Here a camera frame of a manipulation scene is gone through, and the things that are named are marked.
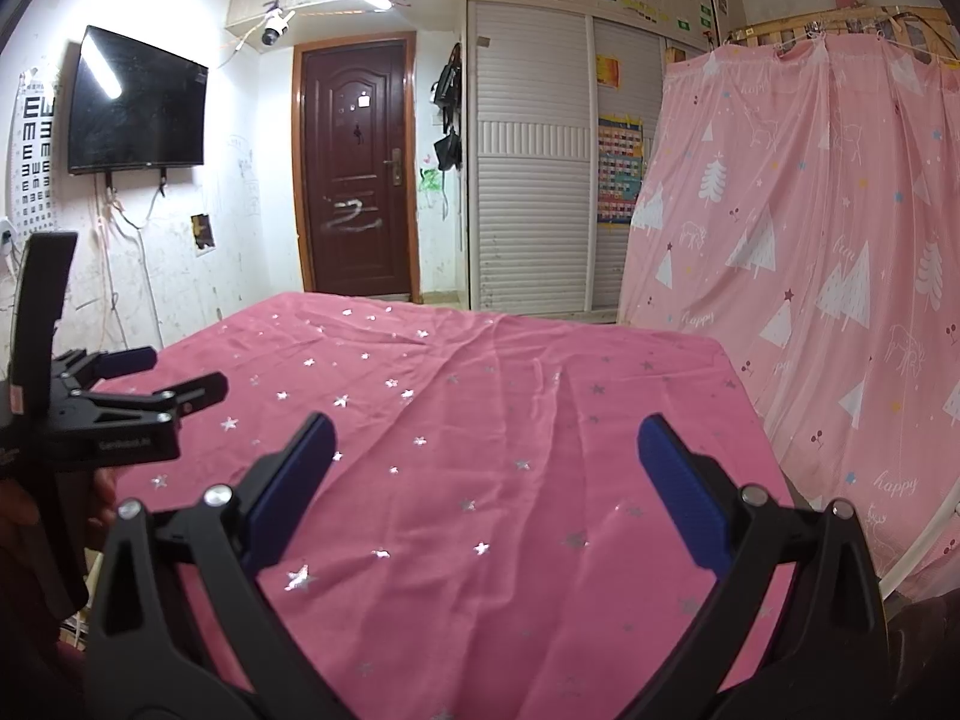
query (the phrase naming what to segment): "security camera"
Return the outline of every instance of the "security camera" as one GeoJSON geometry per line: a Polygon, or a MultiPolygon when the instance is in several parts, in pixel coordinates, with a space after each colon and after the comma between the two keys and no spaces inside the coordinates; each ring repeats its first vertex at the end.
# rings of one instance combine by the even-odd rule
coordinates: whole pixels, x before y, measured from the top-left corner
{"type": "Polygon", "coordinates": [[[280,35],[287,31],[295,13],[295,10],[291,10],[285,16],[281,7],[273,7],[267,11],[267,23],[264,25],[263,35],[260,36],[264,46],[272,46],[280,40],[280,35]]]}

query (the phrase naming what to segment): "television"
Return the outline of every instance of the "television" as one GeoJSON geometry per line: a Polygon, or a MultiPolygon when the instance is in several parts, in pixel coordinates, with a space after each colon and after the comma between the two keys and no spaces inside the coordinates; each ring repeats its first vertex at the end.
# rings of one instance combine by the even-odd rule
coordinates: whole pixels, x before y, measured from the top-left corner
{"type": "Polygon", "coordinates": [[[203,165],[208,69],[97,26],[80,44],[67,170],[203,165]]]}

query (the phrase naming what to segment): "pink curtain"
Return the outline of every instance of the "pink curtain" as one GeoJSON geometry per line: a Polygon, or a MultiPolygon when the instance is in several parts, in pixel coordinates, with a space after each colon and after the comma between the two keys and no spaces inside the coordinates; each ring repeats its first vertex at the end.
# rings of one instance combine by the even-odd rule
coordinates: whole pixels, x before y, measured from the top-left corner
{"type": "Polygon", "coordinates": [[[856,504],[882,576],[960,474],[960,71],[843,35],[664,86],[620,321],[721,341],[784,472],[856,504]]]}

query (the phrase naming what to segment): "silver bolt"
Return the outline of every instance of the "silver bolt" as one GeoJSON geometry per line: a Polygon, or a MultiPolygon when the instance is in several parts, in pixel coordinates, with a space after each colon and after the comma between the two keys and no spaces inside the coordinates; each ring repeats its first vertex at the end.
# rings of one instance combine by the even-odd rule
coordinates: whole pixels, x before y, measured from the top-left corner
{"type": "Polygon", "coordinates": [[[747,485],[747,487],[743,488],[740,497],[743,498],[743,502],[747,504],[747,506],[752,506],[757,509],[765,506],[767,501],[770,500],[769,493],[760,485],[747,485]]]}
{"type": "Polygon", "coordinates": [[[143,506],[136,498],[128,498],[117,507],[117,514],[120,515],[120,519],[133,519],[140,514],[141,509],[143,506]]]}
{"type": "Polygon", "coordinates": [[[227,485],[213,485],[203,494],[203,502],[208,506],[225,506],[233,498],[233,490],[227,485]]]}
{"type": "Polygon", "coordinates": [[[850,501],[839,500],[833,504],[833,513],[840,519],[852,519],[853,505],[850,501]]]}

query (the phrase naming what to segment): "door frame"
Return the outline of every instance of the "door frame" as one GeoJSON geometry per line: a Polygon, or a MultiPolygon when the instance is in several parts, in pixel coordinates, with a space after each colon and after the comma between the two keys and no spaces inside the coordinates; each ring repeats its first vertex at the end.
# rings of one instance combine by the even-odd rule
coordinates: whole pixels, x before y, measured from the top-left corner
{"type": "Polygon", "coordinates": [[[310,217],[306,202],[304,170],[304,55],[324,49],[339,49],[344,46],[376,45],[377,43],[403,43],[403,172],[406,178],[407,199],[407,257],[410,266],[410,301],[423,303],[421,275],[419,274],[419,235],[416,229],[416,122],[414,120],[414,56],[416,55],[415,32],[380,32],[373,35],[352,35],[330,38],[294,46],[294,73],[292,105],[294,216],[296,217],[296,248],[299,250],[304,291],[315,292],[313,278],[313,244],[310,240],[310,217]]]}

